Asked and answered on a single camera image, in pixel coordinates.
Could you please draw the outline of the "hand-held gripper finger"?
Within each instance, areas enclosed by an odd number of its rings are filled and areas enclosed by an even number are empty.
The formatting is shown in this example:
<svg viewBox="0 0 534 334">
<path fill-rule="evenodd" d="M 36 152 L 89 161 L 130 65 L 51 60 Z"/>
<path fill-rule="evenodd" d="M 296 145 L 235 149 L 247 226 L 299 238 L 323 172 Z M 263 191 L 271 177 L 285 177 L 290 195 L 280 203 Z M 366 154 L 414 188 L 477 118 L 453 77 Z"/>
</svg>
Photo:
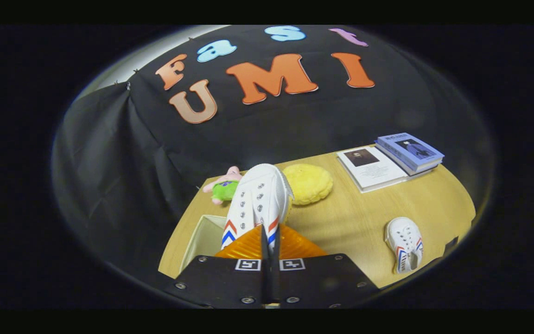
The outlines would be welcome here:
<svg viewBox="0 0 534 334">
<path fill-rule="evenodd" d="M 326 254 L 297 231 L 280 225 L 274 292 L 281 308 L 354 308 L 380 289 L 344 253 Z"/>
<path fill-rule="evenodd" d="M 170 294 L 200 308 L 262 308 L 269 298 L 267 246 L 259 235 L 259 259 L 200 255 L 170 284 Z"/>
</svg>

